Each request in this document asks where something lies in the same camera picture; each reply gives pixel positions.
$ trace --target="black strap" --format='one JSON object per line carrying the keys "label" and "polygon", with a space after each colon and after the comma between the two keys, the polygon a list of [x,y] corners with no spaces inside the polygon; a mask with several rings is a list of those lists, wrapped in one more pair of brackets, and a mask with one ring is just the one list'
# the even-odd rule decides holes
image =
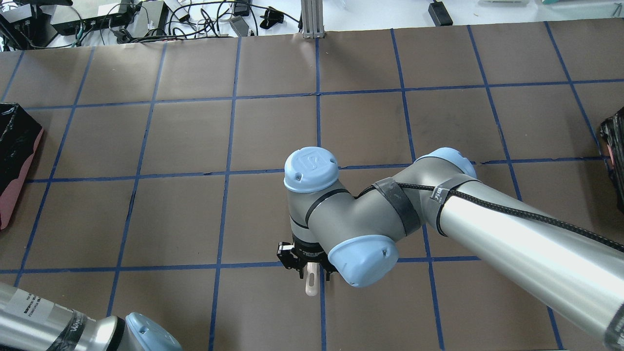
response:
{"label": "black strap", "polygon": [[329,199],[330,197],[336,195],[336,194],[340,194],[341,192],[349,192],[347,189],[334,189],[332,191],[326,192],[325,194],[323,194],[323,196],[319,197],[318,200],[314,201],[314,204],[312,204],[312,206],[310,206],[310,208],[308,209],[308,213],[306,214],[306,225],[308,224],[308,221],[310,220],[310,216],[312,215],[312,212],[314,212],[314,210],[316,209],[317,206],[319,206],[321,204],[321,202]]}
{"label": "black strap", "polygon": [[47,351],[74,351],[84,327],[87,325],[87,316],[74,310],[72,318],[56,340],[47,348]]}
{"label": "black strap", "polygon": [[299,227],[299,228],[310,229],[310,228],[308,228],[306,225],[303,225],[303,224],[301,224],[301,223],[297,222],[297,221],[296,221],[296,220],[294,220],[292,217],[290,217],[290,220],[292,220],[292,221],[293,221],[293,223],[294,223],[294,224],[296,224],[296,225],[297,225],[297,227]]}
{"label": "black strap", "polygon": [[394,179],[390,177],[382,179],[375,182],[373,187],[386,198],[396,211],[396,214],[399,215],[401,223],[403,224],[405,236],[420,228],[421,220],[418,216],[418,212],[416,212],[414,205],[412,205],[412,202]]}
{"label": "black strap", "polygon": [[117,317],[115,331],[113,332],[113,336],[110,338],[109,346],[106,348],[106,351],[117,351],[119,344],[121,344],[121,339],[124,337],[124,333],[125,321]]}
{"label": "black strap", "polygon": [[446,200],[449,197],[449,191],[458,188],[462,184],[465,184],[467,182],[472,182],[472,181],[479,182],[478,179],[474,179],[473,177],[469,175],[457,174],[453,176],[452,178],[450,178],[449,180],[441,183],[433,190],[433,193],[431,194],[431,197],[430,197],[431,201],[428,202],[428,205],[434,206],[434,209],[432,211],[437,212],[436,227],[437,227],[437,232],[440,233],[441,235],[446,236],[446,234],[443,233],[442,228],[440,228],[440,213],[442,213],[442,208],[444,207],[444,204],[446,203]]}

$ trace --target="power adapter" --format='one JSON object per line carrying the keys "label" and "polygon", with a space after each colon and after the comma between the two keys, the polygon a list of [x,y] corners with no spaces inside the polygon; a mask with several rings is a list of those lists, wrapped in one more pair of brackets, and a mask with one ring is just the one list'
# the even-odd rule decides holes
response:
{"label": "power adapter", "polygon": [[446,11],[446,7],[442,1],[434,0],[434,2],[429,4],[429,15],[431,15],[431,19],[433,19],[436,27],[453,25],[451,15]]}
{"label": "power adapter", "polygon": [[238,0],[232,6],[234,16],[249,16],[251,0]]}

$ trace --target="metal post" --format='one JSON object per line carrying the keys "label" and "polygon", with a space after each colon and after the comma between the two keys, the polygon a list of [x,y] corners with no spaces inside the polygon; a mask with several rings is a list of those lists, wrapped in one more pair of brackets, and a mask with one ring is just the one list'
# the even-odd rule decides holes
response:
{"label": "metal post", "polygon": [[325,37],[323,0],[301,0],[301,23],[304,38]]}

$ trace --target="white object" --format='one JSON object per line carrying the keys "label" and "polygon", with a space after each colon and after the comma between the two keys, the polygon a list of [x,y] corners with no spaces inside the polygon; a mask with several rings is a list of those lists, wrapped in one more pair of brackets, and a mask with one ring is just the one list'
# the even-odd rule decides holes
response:
{"label": "white object", "polygon": [[331,152],[316,146],[290,154],[284,165],[284,185],[307,194],[328,188],[338,180],[338,163]]}
{"label": "white object", "polygon": [[316,262],[308,262],[306,265],[306,295],[307,296],[317,296],[319,291],[319,274],[320,269],[318,263]]}

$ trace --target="electronic device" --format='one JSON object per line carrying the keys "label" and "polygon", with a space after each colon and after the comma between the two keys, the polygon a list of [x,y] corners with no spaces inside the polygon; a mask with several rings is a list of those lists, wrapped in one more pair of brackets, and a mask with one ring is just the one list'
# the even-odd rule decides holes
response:
{"label": "electronic device", "polygon": [[72,6],[72,0],[22,0],[23,4]]}
{"label": "electronic device", "polygon": [[0,12],[0,34],[7,38],[6,46],[18,50],[45,47],[56,36],[50,15],[34,3]]}
{"label": "electronic device", "polygon": [[167,22],[167,11],[165,3],[162,1],[142,2],[139,13],[135,16],[133,25],[128,27],[128,32],[130,32],[130,35],[133,37],[138,38],[145,36],[150,29],[164,30],[165,23]]}
{"label": "electronic device", "polygon": [[253,36],[253,31],[249,30],[249,25],[241,16],[232,17],[230,19],[232,29],[239,37]]}
{"label": "electronic device", "polygon": [[[135,12],[133,5],[128,5],[130,0],[80,0],[76,1],[73,8],[80,14],[84,21],[84,30],[87,31],[95,26],[106,28],[109,26],[124,26],[132,20]],[[62,36],[73,35],[80,28],[80,19],[74,10],[67,6],[57,6],[50,20],[50,24]]]}
{"label": "electronic device", "polygon": [[175,12],[175,17],[177,17],[178,21],[186,22],[191,16],[188,14],[188,7],[182,7],[182,5],[178,2],[178,0],[164,0],[167,7],[169,7],[169,11],[171,13]]}
{"label": "electronic device", "polygon": [[427,224],[608,349],[624,350],[624,245],[476,177],[469,159],[443,147],[354,197],[338,179],[335,156],[304,147],[284,165],[293,244],[279,243],[277,257],[301,279],[307,270],[308,295],[319,291],[319,265],[326,280],[338,272],[353,287],[386,284],[380,279],[399,260],[395,243]]}
{"label": "electronic device", "polygon": [[249,16],[251,0],[238,0],[232,4],[232,13],[234,16]]}

